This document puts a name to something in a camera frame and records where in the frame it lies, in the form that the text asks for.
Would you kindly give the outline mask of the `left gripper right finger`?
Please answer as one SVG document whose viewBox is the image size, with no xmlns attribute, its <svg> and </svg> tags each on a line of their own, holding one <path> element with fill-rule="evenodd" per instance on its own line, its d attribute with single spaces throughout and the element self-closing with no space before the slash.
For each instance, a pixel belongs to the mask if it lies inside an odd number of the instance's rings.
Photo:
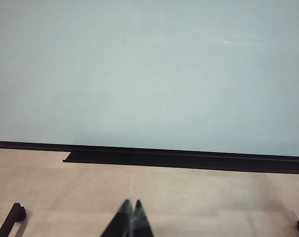
<svg viewBox="0 0 299 237">
<path fill-rule="evenodd" d="M 154 237 L 145 210 L 139 199 L 136 201 L 136 206 L 132 216 L 132 236 L 133 237 Z"/>
</svg>

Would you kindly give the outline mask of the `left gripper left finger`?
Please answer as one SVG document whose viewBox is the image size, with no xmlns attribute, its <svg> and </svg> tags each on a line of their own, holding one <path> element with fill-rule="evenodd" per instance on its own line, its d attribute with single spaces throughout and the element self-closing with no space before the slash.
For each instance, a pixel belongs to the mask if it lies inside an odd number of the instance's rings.
<svg viewBox="0 0 299 237">
<path fill-rule="evenodd" d="M 125 237 L 129 229 L 131 211 L 131 201 L 126 199 L 101 234 L 101 237 Z"/>
</svg>

